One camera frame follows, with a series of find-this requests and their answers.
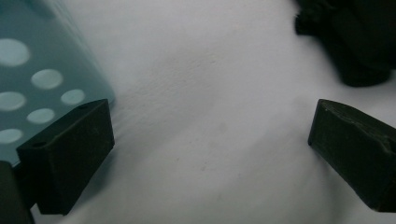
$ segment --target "black rubber pad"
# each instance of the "black rubber pad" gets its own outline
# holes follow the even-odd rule
[[[378,212],[396,212],[396,130],[348,105],[319,100],[308,144]]]
[[[20,146],[40,212],[66,215],[113,146],[107,100],[75,108]]]

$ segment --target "white cloth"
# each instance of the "white cloth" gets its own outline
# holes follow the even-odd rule
[[[396,81],[350,88],[292,0],[64,0],[116,92],[116,146],[37,223],[392,223],[306,143],[319,98],[396,127]]]

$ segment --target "white circular dot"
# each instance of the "white circular dot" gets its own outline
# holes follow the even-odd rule
[[[62,84],[62,74],[54,69],[45,69],[32,76],[32,83],[39,89],[50,90]]]
[[[27,116],[27,120],[33,124],[43,124],[55,118],[55,112],[48,108],[37,109]]]
[[[0,39],[0,65],[18,66],[30,58],[29,49],[19,40]]]
[[[7,129],[0,131],[0,144],[11,144],[20,140],[22,136],[22,131],[18,129]]]
[[[16,110],[24,106],[25,97],[15,91],[6,91],[0,93],[0,111]]]
[[[61,100],[66,105],[76,105],[85,99],[85,93],[82,90],[72,90],[65,92]]]

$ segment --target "black rectangular block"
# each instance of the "black rectangular block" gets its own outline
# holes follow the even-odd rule
[[[319,100],[308,144],[379,212],[396,212],[396,130],[361,111]]]
[[[43,214],[67,214],[114,146],[107,100],[81,105],[18,147]]]

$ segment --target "teal translucent plastic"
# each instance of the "teal translucent plastic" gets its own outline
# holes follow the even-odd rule
[[[114,93],[59,0],[0,1],[0,161],[78,105]]]

